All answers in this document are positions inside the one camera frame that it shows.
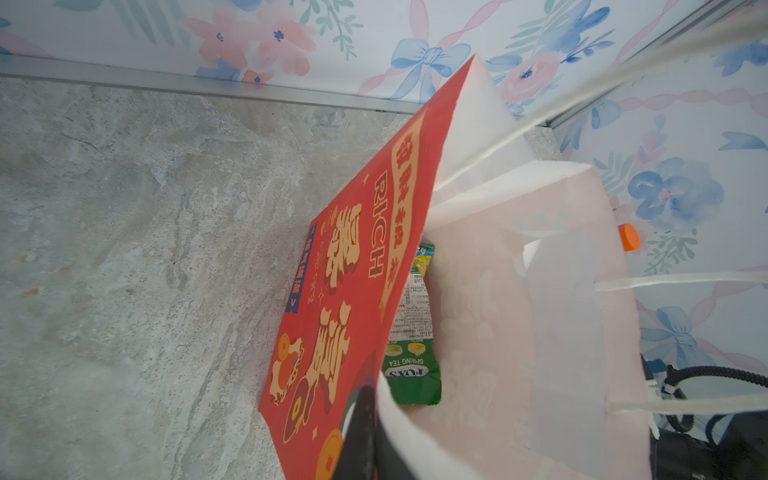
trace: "snack package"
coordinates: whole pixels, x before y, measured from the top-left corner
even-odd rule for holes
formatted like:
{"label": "snack package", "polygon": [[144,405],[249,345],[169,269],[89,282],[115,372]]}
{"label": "snack package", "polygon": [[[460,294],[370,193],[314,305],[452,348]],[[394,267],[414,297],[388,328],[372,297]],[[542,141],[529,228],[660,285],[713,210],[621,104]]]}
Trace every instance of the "snack package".
{"label": "snack package", "polygon": [[440,367],[432,348],[432,315],[424,284],[433,245],[419,244],[395,323],[384,352],[382,372],[392,397],[402,405],[437,405],[442,394]]}

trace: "stone surface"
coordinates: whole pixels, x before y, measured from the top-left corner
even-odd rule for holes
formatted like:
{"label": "stone surface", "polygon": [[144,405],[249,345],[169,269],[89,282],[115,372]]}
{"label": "stone surface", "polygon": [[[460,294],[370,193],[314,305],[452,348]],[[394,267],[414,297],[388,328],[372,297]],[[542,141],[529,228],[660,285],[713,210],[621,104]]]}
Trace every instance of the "stone surface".
{"label": "stone surface", "polygon": [[0,79],[0,478],[282,478],[311,219],[405,115]]}

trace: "orange object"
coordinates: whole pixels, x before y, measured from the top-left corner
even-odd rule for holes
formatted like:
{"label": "orange object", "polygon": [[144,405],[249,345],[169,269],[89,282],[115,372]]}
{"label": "orange object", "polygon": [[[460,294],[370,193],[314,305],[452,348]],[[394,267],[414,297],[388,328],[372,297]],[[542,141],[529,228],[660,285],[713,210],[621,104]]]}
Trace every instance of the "orange object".
{"label": "orange object", "polygon": [[621,244],[624,245],[625,252],[634,252],[640,249],[640,235],[637,234],[637,230],[632,227],[631,223],[619,225],[619,235],[621,236]]}

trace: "white string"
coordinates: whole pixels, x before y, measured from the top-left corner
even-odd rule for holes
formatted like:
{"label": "white string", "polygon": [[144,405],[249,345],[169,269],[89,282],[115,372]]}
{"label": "white string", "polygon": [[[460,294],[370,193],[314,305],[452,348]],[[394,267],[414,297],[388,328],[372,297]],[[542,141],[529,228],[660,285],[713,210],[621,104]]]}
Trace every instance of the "white string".
{"label": "white string", "polygon": [[610,414],[652,412],[661,415],[729,415],[730,413],[768,410],[768,393],[739,395],[723,399],[651,400],[648,402],[609,403]]}
{"label": "white string", "polygon": [[672,41],[648,53],[641,53],[630,61],[613,68],[601,78],[584,83],[576,92],[560,97],[558,100],[547,104],[546,107],[532,114],[526,114],[515,123],[515,126],[510,131],[497,137],[490,145],[470,155],[464,161],[464,166],[448,175],[439,184],[436,184],[434,191],[440,191],[467,170],[491,157],[507,144],[522,136],[526,131],[556,117],[567,109],[580,104],[582,101],[591,100],[619,84],[634,80],[652,71],[660,70],[663,66],[672,62],[694,55],[702,55],[716,48],[743,43],[766,35],[768,35],[768,14],[761,12],[759,15],[751,15],[745,19],[732,19],[728,22],[723,22],[721,25],[715,24],[695,36],[692,35],[688,40]]}
{"label": "white string", "polygon": [[659,283],[696,283],[696,282],[750,282],[768,283],[768,270],[759,272],[720,272],[720,273],[675,273],[672,275],[636,276],[595,282],[595,292],[613,292],[636,286],[657,285]]}

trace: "black corrugated hose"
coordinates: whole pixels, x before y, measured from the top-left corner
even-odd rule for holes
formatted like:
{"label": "black corrugated hose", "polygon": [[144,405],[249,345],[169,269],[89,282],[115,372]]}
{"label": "black corrugated hose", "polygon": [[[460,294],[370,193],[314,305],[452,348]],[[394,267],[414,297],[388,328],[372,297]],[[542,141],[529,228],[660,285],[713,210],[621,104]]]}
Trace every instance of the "black corrugated hose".
{"label": "black corrugated hose", "polygon": [[[725,366],[691,366],[680,370],[675,370],[671,366],[668,366],[667,378],[664,380],[664,384],[677,387],[677,384],[683,380],[692,379],[697,376],[722,376],[768,388],[768,376],[747,372],[746,370],[730,369]],[[674,397],[681,400],[686,399],[683,391],[680,389],[675,389]],[[682,420],[678,420],[676,415],[667,415],[667,421],[672,425],[672,428],[678,432],[689,432],[694,427],[693,415],[683,415]]]}

